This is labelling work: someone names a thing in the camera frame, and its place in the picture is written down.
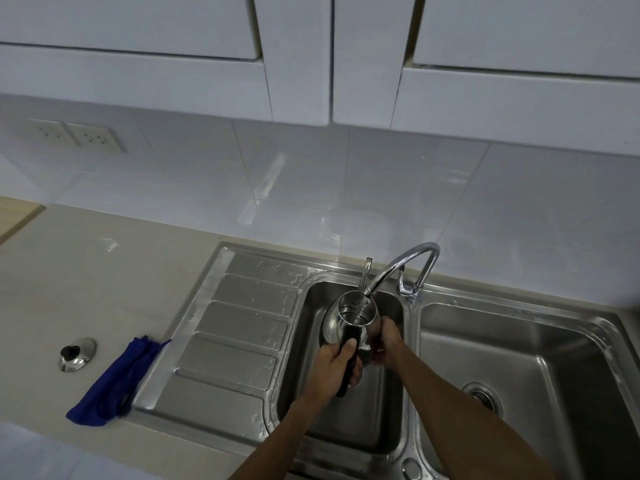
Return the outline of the person's right hand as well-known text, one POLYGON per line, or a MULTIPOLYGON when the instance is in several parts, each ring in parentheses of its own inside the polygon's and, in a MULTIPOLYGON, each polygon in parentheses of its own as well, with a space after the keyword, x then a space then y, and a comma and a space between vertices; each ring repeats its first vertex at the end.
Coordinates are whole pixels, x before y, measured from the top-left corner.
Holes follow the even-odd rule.
POLYGON ((384 366, 397 372, 397 359, 404 347, 405 343, 396 322, 388 316, 383 316, 381 318, 380 341, 374 353, 372 364, 384 366))

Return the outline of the person's left hand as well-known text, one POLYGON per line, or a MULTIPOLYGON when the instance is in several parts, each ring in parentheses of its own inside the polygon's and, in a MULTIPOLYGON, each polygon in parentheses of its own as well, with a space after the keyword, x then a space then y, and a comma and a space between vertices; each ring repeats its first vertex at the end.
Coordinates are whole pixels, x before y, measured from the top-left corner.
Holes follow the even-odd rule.
POLYGON ((318 350, 314 362, 309 370, 307 382, 303 389, 304 402, 316 409, 321 409, 336 396, 342 386, 346 369, 355 358, 353 371, 348 375, 348 384, 353 384, 360 375, 362 362, 354 356, 339 356, 339 344, 327 344, 318 350))

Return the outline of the stainless steel gooseneck kettle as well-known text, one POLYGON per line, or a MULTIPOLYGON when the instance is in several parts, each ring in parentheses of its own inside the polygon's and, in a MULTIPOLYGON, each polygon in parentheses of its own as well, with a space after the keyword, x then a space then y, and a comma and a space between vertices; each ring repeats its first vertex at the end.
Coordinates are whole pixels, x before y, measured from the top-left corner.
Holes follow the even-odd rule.
POLYGON ((338 297, 326 311, 319 329, 319 345, 338 344, 341 349, 349 339, 356 339, 356 350, 349 359, 336 397, 345 396, 357 359, 362 367, 371 363, 380 342, 381 317, 373 291, 367 291, 372 258, 367 258, 357 290, 338 297))

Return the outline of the person's left forearm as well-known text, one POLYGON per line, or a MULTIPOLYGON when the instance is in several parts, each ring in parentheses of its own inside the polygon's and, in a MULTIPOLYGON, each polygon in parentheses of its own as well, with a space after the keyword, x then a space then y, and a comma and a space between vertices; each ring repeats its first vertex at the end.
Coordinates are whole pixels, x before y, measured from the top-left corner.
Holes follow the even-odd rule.
POLYGON ((228 480, 284 480, 301 441, 333 393, 306 392, 295 400, 275 428, 228 480))

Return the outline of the person's right forearm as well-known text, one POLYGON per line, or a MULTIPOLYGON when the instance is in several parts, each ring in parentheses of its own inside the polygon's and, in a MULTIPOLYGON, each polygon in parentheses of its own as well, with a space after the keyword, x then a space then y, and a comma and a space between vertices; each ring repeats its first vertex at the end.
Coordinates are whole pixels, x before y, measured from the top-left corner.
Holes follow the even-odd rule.
POLYGON ((510 426, 442 379, 403 342, 386 345, 449 480, 556 480, 510 426))

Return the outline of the steel sink drain strainer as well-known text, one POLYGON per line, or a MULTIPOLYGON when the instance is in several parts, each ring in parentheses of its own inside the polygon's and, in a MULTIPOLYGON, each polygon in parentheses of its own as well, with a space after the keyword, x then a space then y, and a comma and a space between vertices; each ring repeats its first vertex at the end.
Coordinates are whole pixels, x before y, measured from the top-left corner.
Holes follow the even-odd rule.
POLYGON ((502 404, 498 395, 490 387, 478 382, 469 382, 463 386, 462 392, 475 398, 483 407, 502 418, 504 414, 502 404))

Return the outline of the blue cloth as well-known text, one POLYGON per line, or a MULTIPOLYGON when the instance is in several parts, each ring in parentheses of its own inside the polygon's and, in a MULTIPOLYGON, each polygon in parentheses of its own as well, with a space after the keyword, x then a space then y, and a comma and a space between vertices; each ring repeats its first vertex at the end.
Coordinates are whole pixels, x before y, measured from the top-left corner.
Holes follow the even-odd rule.
POLYGON ((156 342, 147 335, 134 338, 80 402, 66 413, 66 419, 80 426, 102 427, 128 415, 139 382, 171 341, 156 342))

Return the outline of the steel kettle lid black knob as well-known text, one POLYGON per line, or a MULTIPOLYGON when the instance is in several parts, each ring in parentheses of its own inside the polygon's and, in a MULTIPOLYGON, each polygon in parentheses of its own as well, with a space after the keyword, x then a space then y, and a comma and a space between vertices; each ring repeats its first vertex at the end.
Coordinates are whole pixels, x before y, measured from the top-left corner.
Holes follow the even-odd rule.
POLYGON ((58 368, 62 372, 75 372, 89 364, 97 352, 95 339, 77 339, 60 350, 58 368))

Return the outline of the white wall cabinet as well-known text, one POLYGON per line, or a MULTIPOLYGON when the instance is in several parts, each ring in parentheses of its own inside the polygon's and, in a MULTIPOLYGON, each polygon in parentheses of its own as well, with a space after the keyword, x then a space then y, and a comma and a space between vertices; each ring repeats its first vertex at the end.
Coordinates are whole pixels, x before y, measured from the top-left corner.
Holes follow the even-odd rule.
POLYGON ((0 0, 0 93, 327 126, 333 0, 0 0))
POLYGON ((640 0, 334 0, 333 120, 640 157, 640 0))

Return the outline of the white wall socket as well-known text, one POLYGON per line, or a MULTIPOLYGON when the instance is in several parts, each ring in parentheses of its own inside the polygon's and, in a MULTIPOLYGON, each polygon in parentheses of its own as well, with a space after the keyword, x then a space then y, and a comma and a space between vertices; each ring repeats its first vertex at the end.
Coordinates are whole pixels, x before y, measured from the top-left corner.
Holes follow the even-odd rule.
POLYGON ((67 129, 65 124, 60 121, 28 118, 28 122, 32 126, 34 132, 39 135, 43 141, 47 142, 47 144, 70 148, 79 147, 76 139, 67 129))
POLYGON ((107 127, 67 123, 66 127, 80 146, 107 153, 124 153, 116 135, 107 127))

